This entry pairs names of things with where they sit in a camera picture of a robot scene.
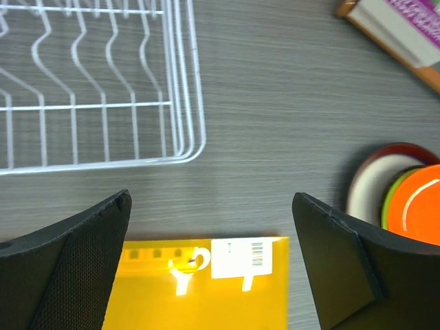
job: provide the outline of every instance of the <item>sticker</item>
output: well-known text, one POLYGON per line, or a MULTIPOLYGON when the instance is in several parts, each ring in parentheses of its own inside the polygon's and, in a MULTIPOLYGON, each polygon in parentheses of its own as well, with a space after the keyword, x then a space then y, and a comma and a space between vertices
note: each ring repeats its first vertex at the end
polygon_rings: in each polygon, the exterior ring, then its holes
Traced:
POLYGON ((252 279, 272 273, 271 237, 211 240, 211 277, 244 277, 243 291, 250 291, 252 279))

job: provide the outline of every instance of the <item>yellow file folder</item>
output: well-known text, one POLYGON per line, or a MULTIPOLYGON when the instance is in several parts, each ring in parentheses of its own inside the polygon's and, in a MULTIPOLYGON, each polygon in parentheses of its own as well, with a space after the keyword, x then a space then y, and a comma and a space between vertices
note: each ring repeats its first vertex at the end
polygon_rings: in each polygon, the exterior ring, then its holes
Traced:
POLYGON ((289 239, 126 241, 104 330, 285 330, 289 239))

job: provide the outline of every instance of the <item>stacked plates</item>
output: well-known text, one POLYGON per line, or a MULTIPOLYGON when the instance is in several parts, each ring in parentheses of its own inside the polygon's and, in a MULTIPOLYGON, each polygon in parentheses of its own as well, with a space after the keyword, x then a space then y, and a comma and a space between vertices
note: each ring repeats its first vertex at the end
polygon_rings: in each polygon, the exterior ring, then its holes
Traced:
POLYGON ((356 171, 346 213, 405 237, 440 245, 440 159, 409 143, 376 150, 356 171))

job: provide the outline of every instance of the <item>wire rack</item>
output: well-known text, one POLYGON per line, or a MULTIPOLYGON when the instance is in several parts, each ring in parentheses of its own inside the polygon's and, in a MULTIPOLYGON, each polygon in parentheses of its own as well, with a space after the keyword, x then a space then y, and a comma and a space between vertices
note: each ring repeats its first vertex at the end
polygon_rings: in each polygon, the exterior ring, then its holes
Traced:
POLYGON ((193 160, 192 0, 0 0, 2 98, 0 175, 193 160))

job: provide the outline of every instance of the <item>table surface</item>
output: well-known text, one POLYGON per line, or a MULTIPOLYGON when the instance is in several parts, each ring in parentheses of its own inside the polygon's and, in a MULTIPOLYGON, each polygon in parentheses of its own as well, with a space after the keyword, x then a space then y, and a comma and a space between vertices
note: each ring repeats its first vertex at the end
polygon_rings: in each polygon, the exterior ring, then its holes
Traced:
POLYGON ((365 150, 440 153, 439 99, 332 15, 333 0, 195 0, 208 143, 188 164, 0 177, 0 237, 128 188, 128 239, 291 237, 289 328, 319 329, 292 219, 295 192, 341 206, 365 150))

